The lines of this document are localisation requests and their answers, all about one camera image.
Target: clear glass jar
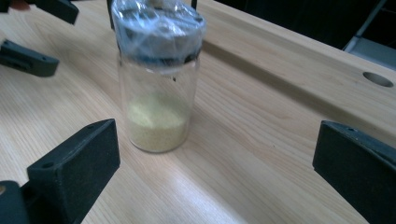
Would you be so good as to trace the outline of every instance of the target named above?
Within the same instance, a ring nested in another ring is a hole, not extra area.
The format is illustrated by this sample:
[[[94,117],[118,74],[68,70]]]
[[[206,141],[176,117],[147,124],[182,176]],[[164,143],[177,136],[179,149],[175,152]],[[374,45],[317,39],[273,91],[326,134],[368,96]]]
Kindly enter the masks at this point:
[[[132,143],[150,152],[180,146],[187,137],[199,59],[146,67],[120,56],[123,110]]]

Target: yellow powder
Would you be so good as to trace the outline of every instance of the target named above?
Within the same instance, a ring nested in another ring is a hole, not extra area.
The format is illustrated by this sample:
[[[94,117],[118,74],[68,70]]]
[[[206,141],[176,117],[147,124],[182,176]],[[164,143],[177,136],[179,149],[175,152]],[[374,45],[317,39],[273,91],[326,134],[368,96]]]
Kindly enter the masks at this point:
[[[139,148],[161,152],[178,147],[187,135],[190,110],[175,97],[153,93],[128,106],[131,140]]]

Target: glass jar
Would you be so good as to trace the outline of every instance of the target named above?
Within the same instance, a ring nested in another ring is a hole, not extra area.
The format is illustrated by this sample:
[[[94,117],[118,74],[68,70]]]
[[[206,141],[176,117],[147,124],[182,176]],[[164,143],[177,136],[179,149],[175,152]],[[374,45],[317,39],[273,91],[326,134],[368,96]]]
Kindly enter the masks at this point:
[[[115,0],[112,15],[129,138],[174,149],[188,134],[205,20],[177,0]]]

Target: wood grain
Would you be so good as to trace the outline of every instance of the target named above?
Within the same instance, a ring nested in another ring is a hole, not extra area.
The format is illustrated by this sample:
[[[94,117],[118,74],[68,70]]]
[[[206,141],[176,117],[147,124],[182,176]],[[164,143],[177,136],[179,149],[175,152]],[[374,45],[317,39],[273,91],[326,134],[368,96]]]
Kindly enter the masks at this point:
[[[188,140],[136,149],[120,109],[106,1],[77,2],[75,26],[32,7],[0,15],[0,39],[60,59],[54,77],[0,66],[0,180],[83,126],[114,118],[121,167],[84,223],[365,223],[312,167],[320,121],[396,146],[394,71],[209,0]]]

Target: wooden surface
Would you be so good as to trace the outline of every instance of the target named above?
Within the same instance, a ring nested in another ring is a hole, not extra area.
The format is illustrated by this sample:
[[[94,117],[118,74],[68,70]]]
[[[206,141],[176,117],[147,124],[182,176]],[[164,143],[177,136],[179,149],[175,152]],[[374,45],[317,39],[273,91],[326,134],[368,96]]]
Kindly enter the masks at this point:
[[[60,59],[54,77],[0,66],[0,180],[83,126],[114,118],[121,166],[83,223],[365,223],[312,167],[323,119],[396,146],[395,72],[209,0],[188,140],[154,155],[126,138],[106,1],[75,26],[42,10],[0,14],[0,39]]]

